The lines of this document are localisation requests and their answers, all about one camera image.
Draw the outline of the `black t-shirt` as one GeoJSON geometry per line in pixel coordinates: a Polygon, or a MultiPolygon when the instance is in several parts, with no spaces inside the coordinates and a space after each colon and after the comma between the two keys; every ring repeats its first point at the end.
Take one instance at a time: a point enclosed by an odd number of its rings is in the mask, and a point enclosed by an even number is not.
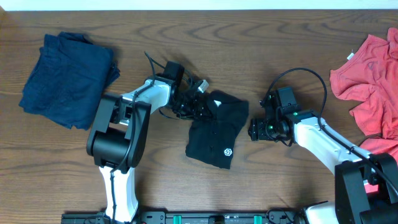
{"type": "Polygon", "coordinates": [[[215,90],[206,97],[205,108],[210,117],[193,121],[185,154],[205,164],[230,169],[235,140],[248,119],[249,102],[215,90]]]}

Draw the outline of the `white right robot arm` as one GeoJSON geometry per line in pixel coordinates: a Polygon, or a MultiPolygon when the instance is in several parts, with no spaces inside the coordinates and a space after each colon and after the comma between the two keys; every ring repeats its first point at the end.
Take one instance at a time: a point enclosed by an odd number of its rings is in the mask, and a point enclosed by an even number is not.
{"type": "Polygon", "coordinates": [[[294,223],[397,223],[397,162],[390,154],[356,146],[311,110],[254,118],[248,134],[298,144],[334,175],[335,200],[303,208],[294,223]]]}

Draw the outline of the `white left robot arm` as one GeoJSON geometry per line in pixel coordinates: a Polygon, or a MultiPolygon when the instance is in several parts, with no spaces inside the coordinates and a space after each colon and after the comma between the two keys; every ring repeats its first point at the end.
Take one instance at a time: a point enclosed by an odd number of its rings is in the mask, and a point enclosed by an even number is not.
{"type": "Polygon", "coordinates": [[[179,92],[175,80],[156,76],[130,93],[102,97],[86,150],[104,179],[108,223],[130,223],[136,215],[135,168],[145,149],[150,115],[170,107],[181,116],[192,110],[190,105],[207,88],[208,82],[200,80],[188,91],[179,92]]]}

